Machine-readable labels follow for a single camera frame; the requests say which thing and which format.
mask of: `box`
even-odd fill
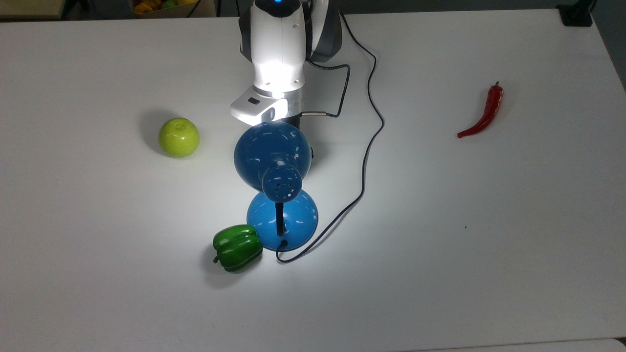
[[[141,0],[128,0],[131,11],[135,6],[139,5]],[[161,9],[151,13],[138,14],[133,11],[137,18],[185,18],[196,3],[176,6],[169,9]],[[192,17],[215,17],[215,2],[214,0],[201,0],[198,7],[193,12]]]

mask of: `blue desk lamp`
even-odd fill
[[[311,149],[305,136],[285,122],[262,122],[249,128],[235,147],[239,176],[260,193],[248,208],[247,222],[261,244],[283,251],[305,244],[317,227],[317,207],[302,190]]]

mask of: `lamp base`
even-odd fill
[[[593,20],[591,13],[585,8],[577,5],[557,5],[561,22],[566,27],[591,27]]]
[[[276,251],[282,241],[287,241],[287,245],[280,248],[282,252],[291,251],[308,242],[317,228],[317,206],[309,194],[301,190],[294,200],[284,203],[283,236],[278,236],[276,231],[275,205],[265,194],[259,193],[248,208],[247,222],[259,234],[263,247]]]

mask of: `floor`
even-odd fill
[[[131,19],[128,0],[88,0],[89,11],[76,6],[69,19]],[[396,13],[423,11],[472,11],[495,9],[549,9],[557,4],[573,4],[574,0],[338,0],[344,13]],[[221,15],[237,16],[252,0],[222,0]],[[598,0],[593,18],[626,89],[626,1]]]

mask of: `blue lamp base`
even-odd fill
[[[287,245],[281,251],[291,251],[305,244],[317,228],[317,207],[307,192],[303,190],[292,201],[284,203],[283,217],[285,232],[278,236],[276,231],[276,203],[263,193],[257,194],[248,208],[249,225],[259,234],[263,247],[276,251],[285,240]]]

